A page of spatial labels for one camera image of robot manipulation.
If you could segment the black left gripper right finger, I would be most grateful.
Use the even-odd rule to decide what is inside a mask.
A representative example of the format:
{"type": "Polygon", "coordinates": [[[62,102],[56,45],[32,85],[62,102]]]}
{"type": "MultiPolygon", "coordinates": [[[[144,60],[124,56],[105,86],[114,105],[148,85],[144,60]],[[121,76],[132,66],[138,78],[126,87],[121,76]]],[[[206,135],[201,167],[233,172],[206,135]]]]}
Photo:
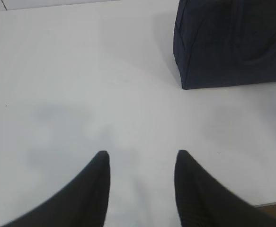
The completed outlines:
{"type": "Polygon", "coordinates": [[[276,218],[225,188],[186,150],[177,155],[174,187],[183,227],[276,227],[276,218]]]}

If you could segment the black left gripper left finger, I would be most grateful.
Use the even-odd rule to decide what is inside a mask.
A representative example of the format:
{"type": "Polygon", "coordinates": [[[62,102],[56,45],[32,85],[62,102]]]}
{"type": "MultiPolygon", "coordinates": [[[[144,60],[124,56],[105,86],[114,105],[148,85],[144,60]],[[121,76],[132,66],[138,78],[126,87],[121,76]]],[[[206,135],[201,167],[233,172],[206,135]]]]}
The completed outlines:
{"type": "Polygon", "coordinates": [[[43,204],[8,227],[102,227],[110,192],[110,157],[99,151],[82,171],[43,204]]]}

